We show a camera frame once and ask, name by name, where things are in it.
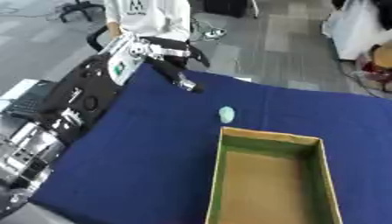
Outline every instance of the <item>robotic hand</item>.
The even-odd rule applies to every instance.
[[[186,43],[125,33],[66,75],[37,113],[2,112],[0,219],[17,211],[46,182],[56,159],[97,123],[144,62],[179,88],[201,92],[164,56],[193,58],[209,67],[206,56]]]

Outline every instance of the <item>blue tablecloth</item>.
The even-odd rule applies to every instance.
[[[266,87],[189,72],[204,94],[140,69],[98,125],[57,163],[34,202],[80,224],[203,223],[220,119],[321,137],[346,224],[392,223],[392,102]]]

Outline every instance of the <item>person's arm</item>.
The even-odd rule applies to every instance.
[[[104,0],[104,3],[106,8],[106,24],[108,26],[110,38],[114,39],[121,35],[118,6],[114,0]]]
[[[187,41],[191,36],[191,6],[188,0],[166,0],[165,14],[170,21],[169,31],[158,37]]]

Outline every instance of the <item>cardboard box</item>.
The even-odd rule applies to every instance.
[[[323,141],[223,128],[207,224],[341,224]]]

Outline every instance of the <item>person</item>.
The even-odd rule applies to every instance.
[[[123,32],[186,42],[191,35],[187,0],[104,0],[113,39]]]

